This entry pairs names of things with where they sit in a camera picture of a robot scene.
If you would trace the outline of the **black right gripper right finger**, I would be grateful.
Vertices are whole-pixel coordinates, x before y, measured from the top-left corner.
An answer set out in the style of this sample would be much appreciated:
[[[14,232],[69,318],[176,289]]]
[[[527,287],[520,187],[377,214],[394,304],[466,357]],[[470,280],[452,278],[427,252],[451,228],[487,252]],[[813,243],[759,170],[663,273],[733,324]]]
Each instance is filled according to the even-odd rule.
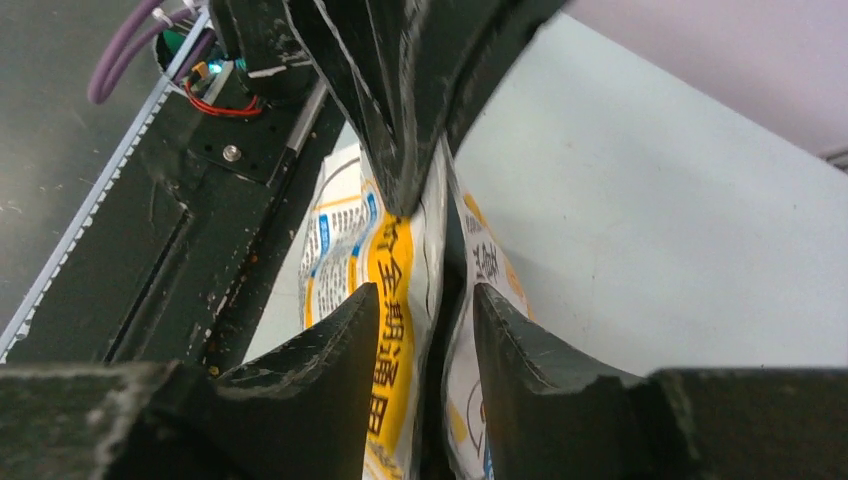
[[[843,479],[847,373],[665,368],[630,375],[492,286],[473,293],[498,479]]]

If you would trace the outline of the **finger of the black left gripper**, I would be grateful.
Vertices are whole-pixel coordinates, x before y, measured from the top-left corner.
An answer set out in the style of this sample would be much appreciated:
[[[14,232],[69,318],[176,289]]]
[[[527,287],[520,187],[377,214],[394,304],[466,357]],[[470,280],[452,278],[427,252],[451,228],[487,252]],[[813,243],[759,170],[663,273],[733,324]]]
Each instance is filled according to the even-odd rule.
[[[496,87],[472,73],[501,1],[287,1],[291,28],[363,140],[390,213],[417,210],[439,141]]]
[[[503,78],[539,29],[569,3],[565,0],[497,1],[460,71],[445,123],[456,153]]]

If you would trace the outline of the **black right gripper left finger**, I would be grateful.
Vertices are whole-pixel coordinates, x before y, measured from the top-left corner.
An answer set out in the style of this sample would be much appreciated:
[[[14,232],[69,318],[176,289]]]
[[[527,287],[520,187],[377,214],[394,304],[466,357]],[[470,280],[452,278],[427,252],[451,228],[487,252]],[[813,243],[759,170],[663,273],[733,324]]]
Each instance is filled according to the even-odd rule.
[[[358,479],[379,295],[213,379],[174,361],[1,370],[5,479]]]

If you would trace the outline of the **printed cat food bag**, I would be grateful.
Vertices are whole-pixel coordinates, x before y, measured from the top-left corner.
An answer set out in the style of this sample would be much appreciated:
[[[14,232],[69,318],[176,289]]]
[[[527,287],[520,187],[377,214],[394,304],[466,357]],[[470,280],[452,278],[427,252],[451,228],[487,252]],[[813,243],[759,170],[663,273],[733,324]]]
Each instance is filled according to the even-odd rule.
[[[425,362],[447,288],[447,222],[459,220],[459,307],[450,316],[439,381],[438,434],[459,479],[494,475],[473,328],[472,291],[493,286],[521,314],[530,307],[521,283],[473,196],[458,180],[444,146],[422,201],[410,218],[390,214],[359,144],[325,158],[307,216],[299,271],[301,319],[311,327],[357,288],[372,283],[379,323],[366,429],[363,475],[411,479],[420,457]]]

